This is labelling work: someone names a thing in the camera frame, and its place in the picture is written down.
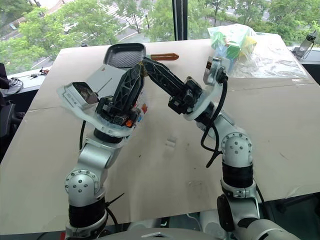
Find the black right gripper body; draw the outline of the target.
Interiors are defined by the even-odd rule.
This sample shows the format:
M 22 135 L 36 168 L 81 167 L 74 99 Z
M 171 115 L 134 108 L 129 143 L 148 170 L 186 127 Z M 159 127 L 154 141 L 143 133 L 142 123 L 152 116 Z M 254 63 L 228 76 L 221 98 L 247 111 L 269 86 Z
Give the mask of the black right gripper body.
M 182 91 L 170 97 L 168 106 L 178 115 L 190 114 L 200 98 L 203 89 L 192 77 L 187 77 Z

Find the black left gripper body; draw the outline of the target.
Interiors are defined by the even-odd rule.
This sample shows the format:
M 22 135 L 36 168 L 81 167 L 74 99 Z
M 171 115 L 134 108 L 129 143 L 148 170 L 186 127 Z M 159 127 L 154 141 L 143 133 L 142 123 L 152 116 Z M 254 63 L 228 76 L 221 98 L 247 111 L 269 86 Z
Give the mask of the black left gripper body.
M 102 119 L 121 127 L 133 128 L 141 115 L 141 110 L 133 107 L 129 110 L 119 110 L 112 102 L 112 96 L 101 97 L 95 112 Z

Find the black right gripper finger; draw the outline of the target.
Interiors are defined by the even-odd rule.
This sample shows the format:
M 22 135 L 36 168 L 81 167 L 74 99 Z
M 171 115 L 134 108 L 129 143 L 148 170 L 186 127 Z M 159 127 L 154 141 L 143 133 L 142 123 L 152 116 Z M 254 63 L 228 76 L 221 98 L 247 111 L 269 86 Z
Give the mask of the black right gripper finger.
M 184 83 L 164 64 L 148 57 L 142 64 L 149 78 L 161 88 L 184 88 Z
M 172 97 L 179 96 L 184 91 L 184 83 L 168 68 L 145 65 L 149 78 Z

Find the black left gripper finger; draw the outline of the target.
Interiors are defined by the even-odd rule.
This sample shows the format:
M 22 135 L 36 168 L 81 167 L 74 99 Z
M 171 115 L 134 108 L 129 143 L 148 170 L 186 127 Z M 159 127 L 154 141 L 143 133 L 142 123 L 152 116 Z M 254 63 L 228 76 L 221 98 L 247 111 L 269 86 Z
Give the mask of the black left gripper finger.
M 135 104 L 139 90 L 139 65 L 127 70 L 120 78 L 112 98 L 115 112 L 127 112 Z
M 132 108 L 134 108 L 137 102 L 137 99 L 144 87 L 144 83 L 145 83 L 144 77 L 145 77 L 144 68 L 139 67 L 137 71 L 137 76 L 135 77 L 135 80 L 134 80 L 134 85 L 131 90 L 131 98 L 132 98 L 131 107 Z

